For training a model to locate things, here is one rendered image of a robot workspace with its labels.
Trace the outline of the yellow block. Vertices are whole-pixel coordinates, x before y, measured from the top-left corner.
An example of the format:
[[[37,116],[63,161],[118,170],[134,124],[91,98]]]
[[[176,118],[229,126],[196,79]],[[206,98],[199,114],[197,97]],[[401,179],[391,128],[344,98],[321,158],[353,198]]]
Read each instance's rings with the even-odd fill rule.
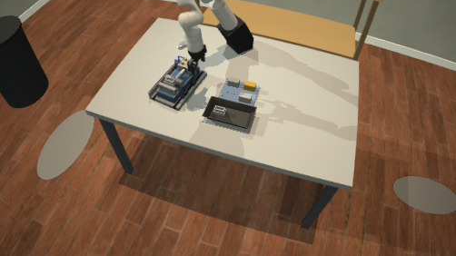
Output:
[[[256,83],[253,83],[253,82],[245,81],[245,83],[243,85],[244,90],[254,92],[255,88],[256,88]]]

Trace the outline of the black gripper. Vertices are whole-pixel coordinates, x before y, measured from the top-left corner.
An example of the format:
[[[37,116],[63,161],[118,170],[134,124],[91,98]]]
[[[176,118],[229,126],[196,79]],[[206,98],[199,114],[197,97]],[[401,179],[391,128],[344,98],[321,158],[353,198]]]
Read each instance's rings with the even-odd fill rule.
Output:
[[[205,44],[204,44],[203,50],[198,53],[192,53],[192,52],[188,51],[188,54],[191,56],[191,61],[187,62],[189,72],[192,72],[192,74],[196,75],[196,66],[198,65],[199,60],[201,59],[202,62],[205,62],[205,53],[207,53]],[[198,55],[200,55],[200,56],[198,56]],[[193,62],[196,62],[196,64],[193,64]],[[194,66],[194,69],[193,69],[193,66]]]

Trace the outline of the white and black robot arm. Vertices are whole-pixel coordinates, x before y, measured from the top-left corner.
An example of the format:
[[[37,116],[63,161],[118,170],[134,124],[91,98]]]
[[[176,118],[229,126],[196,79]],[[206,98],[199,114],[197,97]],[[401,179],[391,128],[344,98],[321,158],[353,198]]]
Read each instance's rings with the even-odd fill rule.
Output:
[[[209,7],[211,11],[224,30],[233,30],[237,26],[238,22],[235,16],[232,15],[233,11],[231,11],[225,0],[201,1],[205,4],[210,3]],[[203,39],[201,29],[196,25],[200,25],[203,22],[203,13],[194,0],[177,0],[177,4],[179,6],[190,6],[192,8],[190,11],[181,13],[178,17],[179,24],[184,30],[185,36],[177,47],[179,50],[187,47],[188,51],[198,53],[203,50]]]

